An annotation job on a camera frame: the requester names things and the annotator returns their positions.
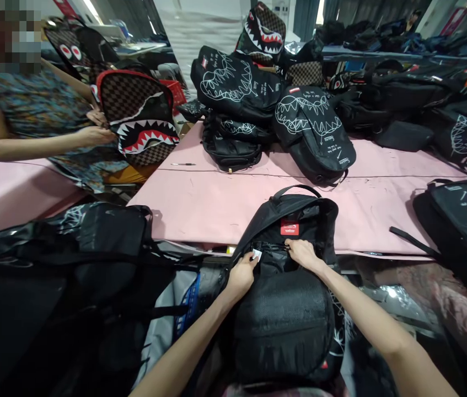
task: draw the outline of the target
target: table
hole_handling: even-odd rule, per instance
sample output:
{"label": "table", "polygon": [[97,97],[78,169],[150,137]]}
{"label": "table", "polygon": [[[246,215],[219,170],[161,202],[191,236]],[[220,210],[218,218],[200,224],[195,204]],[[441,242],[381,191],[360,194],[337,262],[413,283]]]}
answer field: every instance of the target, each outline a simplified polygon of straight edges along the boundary
{"label": "table", "polygon": [[167,44],[165,43],[139,42],[130,45],[131,49],[135,50],[134,52],[121,52],[119,50],[120,47],[116,48],[115,51],[120,58],[133,58],[142,55],[146,52],[153,51],[166,46]]}
{"label": "table", "polygon": [[[235,245],[270,196],[291,185],[313,186],[288,153],[264,153],[258,165],[245,171],[219,171],[200,144],[202,130],[197,123],[129,203],[151,208],[154,239]],[[381,148],[366,140],[353,144],[357,161],[347,179],[337,188],[316,187],[340,209],[337,253],[423,255],[389,227],[433,246],[413,214],[411,198],[435,178],[462,180],[466,175],[425,152]],[[303,189],[291,192],[305,194]]]}
{"label": "table", "polygon": [[0,230],[53,216],[84,196],[46,159],[0,163]]}

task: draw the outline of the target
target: white tag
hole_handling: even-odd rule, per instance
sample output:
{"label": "white tag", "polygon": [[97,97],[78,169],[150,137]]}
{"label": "white tag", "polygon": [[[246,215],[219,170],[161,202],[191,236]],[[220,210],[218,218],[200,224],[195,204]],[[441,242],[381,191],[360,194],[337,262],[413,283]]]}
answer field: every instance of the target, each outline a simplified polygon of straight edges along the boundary
{"label": "white tag", "polygon": [[252,250],[252,252],[254,253],[254,256],[251,259],[255,260],[255,258],[259,258],[259,261],[261,261],[262,252],[258,250]]}

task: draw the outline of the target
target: orange object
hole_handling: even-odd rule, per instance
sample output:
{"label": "orange object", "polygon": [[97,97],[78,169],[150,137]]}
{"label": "orange object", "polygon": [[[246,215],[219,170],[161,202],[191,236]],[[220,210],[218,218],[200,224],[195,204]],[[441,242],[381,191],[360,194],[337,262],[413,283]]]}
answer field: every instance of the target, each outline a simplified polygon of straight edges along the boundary
{"label": "orange object", "polygon": [[173,93],[173,116],[176,116],[180,112],[175,108],[175,106],[187,103],[184,91],[182,91],[182,86],[180,85],[180,82],[176,80],[160,80],[160,83],[169,88]]}

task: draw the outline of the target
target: person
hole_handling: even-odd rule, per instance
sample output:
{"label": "person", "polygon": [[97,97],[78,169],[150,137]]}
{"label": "person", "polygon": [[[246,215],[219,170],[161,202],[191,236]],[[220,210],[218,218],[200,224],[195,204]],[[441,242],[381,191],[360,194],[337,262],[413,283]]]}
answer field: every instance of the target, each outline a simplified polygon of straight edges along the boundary
{"label": "person", "polygon": [[[316,257],[310,242],[287,239],[285,244],[290,247],[291,258],[334,293],[362,334],[386,360],[401,397],[457,396],[424,348],[377,303]],[[129,397],[175,397],[182,393],[220,324],[250,289],[258,262],[257,258],[251,259],[253,256],[250,252],[239,260],[229,274],[226,288],[210,308],[167,350]],[[225,395],[236,394],[227,391]],[[327,394],[309,388],[305,395]]]}
{"label": "person", "polygon": [[422,15],[421,10],[415,10],[411,13],[408,21],[406,22],[406,31],[414,33],[415,29],[417,29],[417,21]]}
{"label": "person", "polygon": [[18,32],[20,21],[0,10],[0,161],[47,158],[93,193],[107,191],[107,184],[143,183],[157,164],[140,170],[129,165],[88,85],[44,60],[40,73],[33,73],[33,61],[13,61],[20,47],[33,60],[40,56],[40,22],[22,22],[32,30]]}

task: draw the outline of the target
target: hand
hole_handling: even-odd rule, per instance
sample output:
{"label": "hand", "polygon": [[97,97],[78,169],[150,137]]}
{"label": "hand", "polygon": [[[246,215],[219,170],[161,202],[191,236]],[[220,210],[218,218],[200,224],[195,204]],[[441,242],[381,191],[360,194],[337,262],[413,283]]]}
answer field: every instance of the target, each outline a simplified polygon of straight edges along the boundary
{"label": "hand", "polygon": [[254,256],[253,252],[245,254],[229,272],[228,284],[224,292],[235,302],[246,295],[254,283],[254,268],[259,258],[250,260],[252,256]]}
{"label": "hand", "polygon": [[85,127],[73,136],[77,139],[78,147],[101,146],[117,138],[112,131],[101,127]]}
{"label": "hand", "polygon": [[290,247],[290,257],[305,269],[313,273],[319,273],[327,267],[327,264],[316,256],[314,247],[310,242],[286,239],[285,244]]}
{"label": "hand", "polygon": [[99,110],[99,108],[97,109],[92,109],[91,111],[89,111],[88,113],[86,113],[86,117],[92,121],[93,123],[95,123],[95,125],[101,127],[103,125],[106,125],[108,122],[106,121],[106,117],[105,115],[103,114],[103,112],[101,112]]}

